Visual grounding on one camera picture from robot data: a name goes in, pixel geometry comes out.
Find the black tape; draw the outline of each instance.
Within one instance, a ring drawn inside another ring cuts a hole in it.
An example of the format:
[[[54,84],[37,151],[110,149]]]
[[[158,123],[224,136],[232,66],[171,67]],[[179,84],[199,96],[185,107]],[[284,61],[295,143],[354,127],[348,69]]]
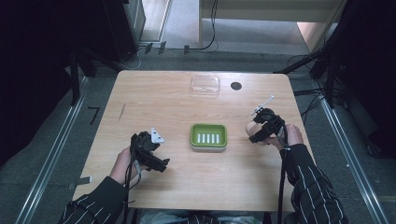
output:
[[[190,52],[190,46],[185,45],[184,46],[184,55],[188,54]]]
[[[91,181],[92,181],[92,177],[91,176],[82,177],[82,178],[78,179],[76,181],[76,183],[69,183],[67,185],[67,189],[75,189],[76,186],[89,184],[89,183],[91,183]]]
[[[88,106],[88,109],[94,109],[94,110],[96,110],[96,111],[95,111],[95,114],[93,115],[93,118],[92,118],[92,120],[91,120],[91,123],[90,123],[91,125],[93,125],[93,122],[95,121],[96,116],[98,116],[100,107]]]
[[[148,44],[148,46],[146,47],[145,54],[149,53],[151,51],[151,48],[152,48],[152,43]]]
[[[158,55],[163,54],[163,51],[165,50],[165,45],[166,45],[166,41],[163,41],[161,43],[160,51],[158,52]]]

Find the clear plastic container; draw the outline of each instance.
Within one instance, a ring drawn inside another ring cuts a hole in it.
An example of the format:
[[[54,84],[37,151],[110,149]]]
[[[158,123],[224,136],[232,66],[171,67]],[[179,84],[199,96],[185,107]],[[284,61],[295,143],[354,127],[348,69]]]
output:
[[[202,95],[219,95],[220,78],[213,76],[194,76],[191,78],[191,92]]]

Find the white object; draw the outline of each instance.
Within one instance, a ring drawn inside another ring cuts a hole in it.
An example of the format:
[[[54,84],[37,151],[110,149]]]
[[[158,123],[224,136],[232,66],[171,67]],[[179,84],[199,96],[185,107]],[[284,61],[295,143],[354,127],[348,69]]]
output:
[[[164,143],[165,139],[163,139],[157,131],[155,131],[155,128],[151,128],[151,142],[152,143]]]
[[[191,92],[201,95],[219,95],[220,78],[213,76],[193,76],[191,78]]]
[[[275,97],[274,95],[271,95],[270,98],[264,102],[264,104],[257,106],[257,108],[255,110],[253,110],[253,112],[251,112],[250,116],[253,116],[259,110],[261,110],[262,107],[265,106],[266,104],[268,104],[270,101],[272,101],[272,99],[274,99],[274,97]]]

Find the aluminum rail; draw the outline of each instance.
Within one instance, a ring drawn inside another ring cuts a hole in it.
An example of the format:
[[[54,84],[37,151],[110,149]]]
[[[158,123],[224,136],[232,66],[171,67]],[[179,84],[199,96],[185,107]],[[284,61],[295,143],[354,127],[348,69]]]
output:
[[[322,87],[321,84],[316,81],[314,81],[314,85],[316,88]],[[378,197],[376,196],[370,181],[364,173],[364,170],[361,167],[361,163],[359,162],[352,145],[350,145],[347,139],[347,135],[344,132],[337,114],[333,109],[330,108],[326,101],[321,101],[321,105],[327,116],[327,119],[332,126],[335,137],[340,144],[341,150],[344,154],[344,157],[346,158],[346,162],[349,165],[350,172],[355,178],[356,184],[361,191],[361,196],[366,203],[373,222],[378,224],[388,224],[388,219],[385,216],[381,204],[379,203]]]
[[[61,127],[61,130],[58,132],[58,135],[55,139],[55,142],[52,145],[52,148],[49,152],[48,157],[46,158],[43,167],[41,168],[40,173],[38,174],[35,183],[31,187],[26,201],[23,205],[23,208],[17,218],[15,223],[17,224],[25,224],[30,223],[35,213],[35,209],[40,202],[41,196],[44,193],[44,190],[50,180],[50,176],[52,175],[53,169],[62,153],[64,148],[64,143],[68,135],[70,134],[70,130],[73,127],[73,124],[76,120],[79,110],[81,109],[81,105],[85,98],[85,92],[89,84],[89,79],[84,77],[81,80],[80,84],[80,97],[78,98],[76,104],[69,109],[66,119],[64,120],[64,124]]]

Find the green soap dish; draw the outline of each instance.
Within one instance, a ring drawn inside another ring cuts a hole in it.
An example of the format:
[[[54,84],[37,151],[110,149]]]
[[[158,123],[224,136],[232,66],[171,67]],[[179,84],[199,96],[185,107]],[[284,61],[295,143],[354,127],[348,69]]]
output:
[[[195,150],[222,151],[227,146],[227,129],[220,124],[194,124],[190,143]]]

